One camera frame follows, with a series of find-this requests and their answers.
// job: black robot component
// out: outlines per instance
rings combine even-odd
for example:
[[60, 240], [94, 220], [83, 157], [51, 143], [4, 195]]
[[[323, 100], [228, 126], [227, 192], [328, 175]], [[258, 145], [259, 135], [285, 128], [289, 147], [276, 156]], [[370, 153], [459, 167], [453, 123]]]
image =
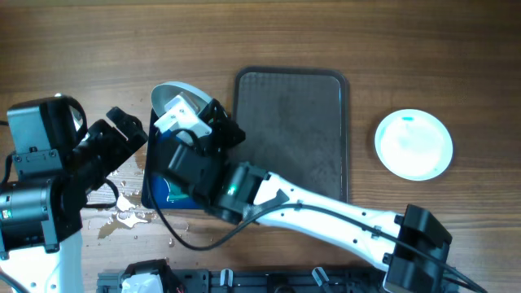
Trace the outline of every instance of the black robot component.
[[[77, 130], [74, 115], [82, 120]], [[83, 207], [109, 208], [115, 203], [87, 206], [87, 195], [107, 183], [106, 176], [147, 142], [141, 122], [114, 107], [107, 117], [87, 129], [85, 112], [71, 97], [43, 98], [17, 104], [7, 118], [19, 180], [0, 190], [0, 257], [22, 247], [43, 245], [59, 250], [59, 243], [81, 229]]]

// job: wooden table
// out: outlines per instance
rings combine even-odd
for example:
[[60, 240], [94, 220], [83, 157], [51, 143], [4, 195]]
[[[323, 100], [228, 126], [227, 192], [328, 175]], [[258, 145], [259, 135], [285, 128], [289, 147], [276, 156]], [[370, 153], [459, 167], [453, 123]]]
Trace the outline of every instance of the wooden table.
[[[408, 203], [430, 209], [453, 235], [451, 265], [491, 292], [518, 292], [520, 8], [385, 1], [4, 8], [0, 119], [13, 103], [62, 92], [81, 102], [90, 123], [117, 105], [148, 129], [150, 92], [164, 81], [195, 85], [231, 109], [234, 76], [244, 66], [338, 69], [351, 84], [351, 202], [396, 212]], [[441, 177], [405, 181], [375, 155], [375, 126], [404, 107], [428, 111], [449, 129], [455, 153]], [[4, 157], [13, 145], [7, 128], [0, 135]], [[133, 204], [145, 153], [144, 147], [111, 177]], [[108, 189], [90, 196], [110, 198]], [[136, 210], [149, 223], [132, 229], [108, 224], [115, 211], [83, 211], [87, 291], [105, 269], [165, 257], [176, 269], [363, 264], [316, 239], [266, 227], [192, 252], [169, 244], [155, 213]], [[169, 215], [192, 244], [210, 243], [231, 228], [198, 211]]]

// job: table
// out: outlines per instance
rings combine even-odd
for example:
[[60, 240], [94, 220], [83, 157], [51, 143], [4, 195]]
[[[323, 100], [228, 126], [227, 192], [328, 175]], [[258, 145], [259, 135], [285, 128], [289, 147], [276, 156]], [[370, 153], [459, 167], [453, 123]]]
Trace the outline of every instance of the table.
[[[385, 1], [0, 8], [0, 119], [14, 103], [62, 92], [83, 105], [90, 124], [117, 105], [148, 129], [150, 92], [164, 81], [195, 85], [230, 110], [234, 76], [247, 65], [338, 69], [351, 85], [351, 202], [431, 210], [453, 235], [451, 265], [491, 292], [515, 292], [521, 286], [520, 8]], [[379, 162], [375, 127], [399, 108], [430, 112], [449, 129], [455, 152], [442, 176], [405, 181]], [[4, 157], [13, 145], [7, 128], [0, 135]], [[130, 204], [139, 204], [145, 154], [144, 147], [110, 177]], [[104, 188], [90, 196], [110, 199]], [[175, 269], [363, 265], [316, 239], [259, 226], [213, 251], [188, 251], [170, 243], [154, 212], [135, 210], [149, 222], [132, 229], [108, 224], [114, 211], [82, 212], [86, 291], [94, 291], [106, 269], [158, 258]], [[169, 220], [192, 244], [210, 243], [231, 228], [200, 211], [169, 212]]]

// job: wood grain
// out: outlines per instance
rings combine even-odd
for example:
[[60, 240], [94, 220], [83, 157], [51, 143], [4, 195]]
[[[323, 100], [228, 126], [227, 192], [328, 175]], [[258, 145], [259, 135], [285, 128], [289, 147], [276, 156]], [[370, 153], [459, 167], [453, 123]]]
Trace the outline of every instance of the wood grain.
[[[81, 102], [90, 123], [117, 105], [148, 129], [150, 92], [164, 81], [195, 85], [230, 109], [234, 75], [247, 65], [338, 69], [351, 84], [352, 203], [430, 209], [454, 237], [451, 265], [491, 292], [518, 292], [520, 8], [509, 2], [3, 8], [0, 119], [13, 103], [63, 92]], [[437, 116], [453, 138], [449, 170], [431, 181], [402, 180], [374, 153], [378, 122], [409, 107]], [[8, 129], [0, 135], [3, 157], [13, 146]], [[128, 192], [141, 189], [144, 154], [112, 178], [125, 181]], [[110, 193], [101, 190], [91, 200], [110, 200]], [[82, 214], [87, 291], [105, 269], [162, 257], [178, 269], [363, 264], [285, 230], [252, 227], [222, 248], [192, 252], [170, 247], [153, 213], [151, 223], [113, 231], [101, 230], [112, 211]], [[202, 212], [171, 212], [169, 219], [193, 244], [231, 228]]]

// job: white plate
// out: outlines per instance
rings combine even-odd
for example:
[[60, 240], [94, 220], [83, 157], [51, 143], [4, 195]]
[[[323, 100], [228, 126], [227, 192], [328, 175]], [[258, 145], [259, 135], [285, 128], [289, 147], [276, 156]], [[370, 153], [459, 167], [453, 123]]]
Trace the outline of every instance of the white plate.
[[414, 109], [385, 117], [374, 135], [374, 147], [383, 165], [405, 179], [434, 178], [449, 166], [453, 141], [433, 115]]

